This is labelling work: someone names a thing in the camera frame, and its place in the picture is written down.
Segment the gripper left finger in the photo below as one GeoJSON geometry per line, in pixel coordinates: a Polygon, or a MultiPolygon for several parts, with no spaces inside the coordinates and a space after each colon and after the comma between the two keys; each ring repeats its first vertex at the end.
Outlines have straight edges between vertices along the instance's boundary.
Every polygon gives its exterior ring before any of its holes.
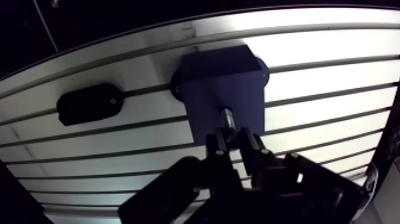
{"type": "Polygon", "coordinates": [[[229,153],[239,148],[235,130],[217,128],[206,136],[205,159],[186,156],[147,184],[118,208],[122,223],[172,223],[199,196],[210,190],[205,208],[221,216],[244,190],[229,153]]]}

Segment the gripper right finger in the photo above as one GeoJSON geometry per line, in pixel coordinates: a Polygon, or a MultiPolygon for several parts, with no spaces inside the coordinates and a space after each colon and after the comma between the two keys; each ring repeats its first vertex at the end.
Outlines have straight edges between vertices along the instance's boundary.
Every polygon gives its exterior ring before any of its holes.
{"type": "Polygon", "coordinates": [[[251,223],[351,223],[367,191],[298,153],[278,158],[248,128],[237,134],[252,189],[243,196],[251,223]]]}

